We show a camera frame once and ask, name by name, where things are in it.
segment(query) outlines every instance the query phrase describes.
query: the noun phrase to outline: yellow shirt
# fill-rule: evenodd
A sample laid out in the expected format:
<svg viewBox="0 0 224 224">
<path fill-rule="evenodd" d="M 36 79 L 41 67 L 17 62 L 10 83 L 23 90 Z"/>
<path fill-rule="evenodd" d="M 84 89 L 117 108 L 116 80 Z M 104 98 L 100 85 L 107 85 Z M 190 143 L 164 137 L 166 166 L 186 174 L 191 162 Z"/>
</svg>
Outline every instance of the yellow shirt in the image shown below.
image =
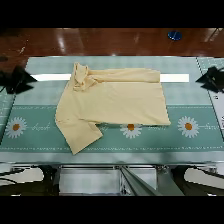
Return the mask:
<svg viewBox="0 0 224 224">
<path fill-rule="evenodd" d="M 102 137 L 96 123 L 170 125 L 159 71 L 89 70 L 79 63 L 55 118 L 73 154 Z"/>
</svg>

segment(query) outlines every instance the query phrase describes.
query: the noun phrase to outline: white light strip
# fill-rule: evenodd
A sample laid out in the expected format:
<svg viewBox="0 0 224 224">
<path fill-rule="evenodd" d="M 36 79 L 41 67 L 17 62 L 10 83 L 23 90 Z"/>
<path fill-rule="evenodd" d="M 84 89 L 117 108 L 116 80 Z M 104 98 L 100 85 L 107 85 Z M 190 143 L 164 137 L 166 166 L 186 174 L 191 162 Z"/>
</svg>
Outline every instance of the white light strip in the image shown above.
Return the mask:
<svg viewBox="0 0 224 224">
<path fill-rule="evenodd" d="M 37 81 L 69 80 L 71 74 L 38 74 L 31 75 Z M 160 82 L 189 82 L 189 74 L 160 74 Z"/>
</svg>

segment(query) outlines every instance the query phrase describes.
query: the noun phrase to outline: folded shirt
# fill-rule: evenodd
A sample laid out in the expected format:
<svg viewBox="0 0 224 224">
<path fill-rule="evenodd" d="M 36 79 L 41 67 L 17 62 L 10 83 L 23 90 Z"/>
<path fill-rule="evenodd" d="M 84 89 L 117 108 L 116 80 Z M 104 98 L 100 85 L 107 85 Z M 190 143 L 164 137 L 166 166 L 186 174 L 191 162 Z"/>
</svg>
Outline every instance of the folded shirt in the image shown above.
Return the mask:
<svg viewBox="0 0 224 224">
<path fill-rule="evenodd" d="M 73 154 L 102 137 L 97 123 L 170 125 L 160 72 L 90 70 L 75 63 L 55 120 Z"/>
</svg>

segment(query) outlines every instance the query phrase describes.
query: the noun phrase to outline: brown floor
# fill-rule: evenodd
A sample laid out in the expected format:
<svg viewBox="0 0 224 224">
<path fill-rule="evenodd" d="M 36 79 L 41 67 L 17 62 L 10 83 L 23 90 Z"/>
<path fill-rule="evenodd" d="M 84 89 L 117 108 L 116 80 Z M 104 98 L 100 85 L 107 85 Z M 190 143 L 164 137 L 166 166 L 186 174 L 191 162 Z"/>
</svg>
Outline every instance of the brown floor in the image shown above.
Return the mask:
<svg viewBox="0 0 224 224">
<path fill-rule="evenodd" d="M 224 57 L 223 28 L 8 28 L 0 30 L 0 70 L 25 66 L 28 57 L 63 55 L 167 55 Z"/>
</svg>

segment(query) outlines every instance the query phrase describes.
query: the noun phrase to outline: blue object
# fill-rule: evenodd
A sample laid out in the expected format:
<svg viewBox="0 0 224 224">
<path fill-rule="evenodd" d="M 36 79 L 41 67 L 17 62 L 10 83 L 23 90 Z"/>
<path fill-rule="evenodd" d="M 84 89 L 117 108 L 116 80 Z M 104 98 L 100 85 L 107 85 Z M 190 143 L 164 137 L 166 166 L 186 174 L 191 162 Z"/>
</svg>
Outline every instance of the blue object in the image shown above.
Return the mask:
<svg viewBox="0 0 224 224">
<path fill-rule="evenodd" d="M 182 34 L 178 31 L 170 31 L 168 33 L 168 37 L 172 40 L 180 40 L 182 38 Z"/>
</svg>

